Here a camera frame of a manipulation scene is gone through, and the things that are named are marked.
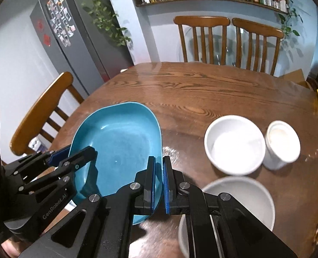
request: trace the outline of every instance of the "green plant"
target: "green plant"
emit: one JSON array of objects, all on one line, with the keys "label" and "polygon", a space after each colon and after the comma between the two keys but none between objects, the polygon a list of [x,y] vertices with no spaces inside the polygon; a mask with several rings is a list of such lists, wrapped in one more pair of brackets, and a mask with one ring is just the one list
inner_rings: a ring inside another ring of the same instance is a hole
[{"label": "green plant", "polygon": [[287,1],[288,10],[286,17],[282,14],[278,14],[278,16],[281,19],[281,29],[284,33],[284,38],[289,37],[291,33],[293,33],[295,36],[300,36],[299,32],[297,30],[292,30],[292,17],[295,17],[298,20],[298,17],[300,18],[301,22],[303,22],[303,19],[299,14],[296,13],[296,8],[293,7],[293,0]]},{"label": "green plant", "polygon": [[120,27],[110,0],[91,0],[93,6],[90,8],[82,3],[82,7],[93,18],[93,24],[102,31],[105,31],[108,36],[117,44],[117,46],[125,46],[131,39],[123,35],[125,27]]}]

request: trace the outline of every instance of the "blue tray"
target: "blue tray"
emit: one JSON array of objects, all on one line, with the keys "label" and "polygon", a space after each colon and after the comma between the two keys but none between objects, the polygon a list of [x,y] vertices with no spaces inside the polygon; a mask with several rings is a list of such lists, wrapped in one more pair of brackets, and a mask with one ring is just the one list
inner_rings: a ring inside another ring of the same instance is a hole
[{"label": "blue tray", "polygon": [[[76,205],[90,194],[116,193],[120,187],[133,182],[138,171],[147,168],[148,156],[154,156],[156,208],[162,190],[162,145],[158,120],[148,107],[127,102],[97,110],[80,125],[69,156],[88,145],[97,151],[97,159],[76,172],[78,193],[73,198]],[[133,224],[147,217],[135,215]]]}]

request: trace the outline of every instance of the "silver bolt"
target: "silver bolt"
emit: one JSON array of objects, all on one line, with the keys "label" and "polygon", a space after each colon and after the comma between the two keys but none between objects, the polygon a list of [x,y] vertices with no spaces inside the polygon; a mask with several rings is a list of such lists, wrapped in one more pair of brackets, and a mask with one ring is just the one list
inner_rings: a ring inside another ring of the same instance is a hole
[{"label": "silver bolt", "polygon": [[99,199],[100,199],[100,197],[99,197],[99,195],[97,195],[97,194],[92,194],[92,195],[90,195],[89,196],[89,198],[88,198],[91,202],[95,202],[95,201],[99,201]]},{"label": "silver bolt", "polygon": [[231,199],[231,195],[228,193],[222,193],[220,195],[220,198],[223,199],[224,201],[228,201],[229,199]]},{"label": "silver bolt", "polygon": [[130,189],[136,190],[140,188],[140,184],[138,182],[133,182],[129,185]]},{"label": "silver bolt", "polygon": [[182,189],[188,189],[190,187],[190,184],[184,181],[179,184],[179,187]]}]

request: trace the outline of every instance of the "wooden dining table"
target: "wooden dining table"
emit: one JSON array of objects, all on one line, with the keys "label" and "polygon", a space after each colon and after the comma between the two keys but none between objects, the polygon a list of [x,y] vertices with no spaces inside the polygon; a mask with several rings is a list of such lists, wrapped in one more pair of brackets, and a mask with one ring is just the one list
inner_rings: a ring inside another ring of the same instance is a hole
[{"label": "wooden dining table", "polygon": [[[230,66],[138,64],[90,95],[69,117],[50,149],[69,145],[78,127],[94,111],[128,101],[140,102],[153,111],[160,124],[163,155],[170,155],[172,167],[200,188],[225,176],[211,164],[204,150],[204,134],[213,120],[241,115],[263,134],[274,120],[290,124],[301,143],[298,160],[277,171],[261,166],[249,176],[263,184],[274,200],[274,234],[299,258],[310,256],[318,223],[315,92],[268,74]],[[63,211],[55,222],[66,213]],[[180,217],[168,216],[159,207],[150,218],[133,226],[129,257],[183,258],[178,243]]]}]

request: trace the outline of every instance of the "chair backrest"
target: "chair backrest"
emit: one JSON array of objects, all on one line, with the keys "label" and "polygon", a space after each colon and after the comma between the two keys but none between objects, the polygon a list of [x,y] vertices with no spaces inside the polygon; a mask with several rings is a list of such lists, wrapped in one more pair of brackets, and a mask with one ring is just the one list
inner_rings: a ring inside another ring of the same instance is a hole
[{"label": "chair backrest", "polygon": [[232,24],[236,27],[236,37],[237,37],[237,50],[236,50],[236,61],[235,66],[240,68],[242,61],[242,37],[240,34],[240,28],[248,31],[249,33],[249,49],[247,55],[246,69],[251,70],[251,58],[252,58],[252,33],[256,34],[256,48],[255,48],[255,60],[253,63],[253,71],[258,71],[259,62],[259,36],[263,36],[263,51],[262,51],[262,62],[260,72],[265,72],[265,60],[267,57],[267,37],[276,37],[276,45],[274,52],[273,64],[271,66],[270,74],[274,75],[275,67],[278,58],[278,51],[280,48],[280,39],[283,38],[283,32],[275,27],[260,24],[257,22],[234,18],[232,19]]},{"label": "chair backrest", "polygon": [[56,112],[64,121],[68,119],[68,115],[58,107],[63,92],[68,90],[80,104],[84,101],[72,83],[73,76],[71,73],[63,72],[34,103],[11,139],[10,148],[15,155],[33,153],[34,151],[28,145],[38,134],[41,134],[49,142],[53,142],[54,138],[42,128],[45,123],[48,123],[56,131],[61,129],[50,118],[53,112]]},{"label": "chair backrest", "polygon": [[194,60],[199,61],[199,49],[197,46],[196,27],[201,28],[201,43],[202,43],[202,62],[207,63],[207,55],[205,48],[204,28],[208,27],[208,47],[209,47],[209,63],[214,64],[214,48],[213,48],[213,33],[212,28],[222,26],[222,49],[221,49],[221,65],[226,64],[226,41],[227,41],[227,26],[231,23],[230,20],[223,16],[176,16],[173,22],[178,25],[179,35],[182,43],[184,62],[188,61],[187,48],[185,46],[185,38],[183,26],[192,27],[194,41]]}]

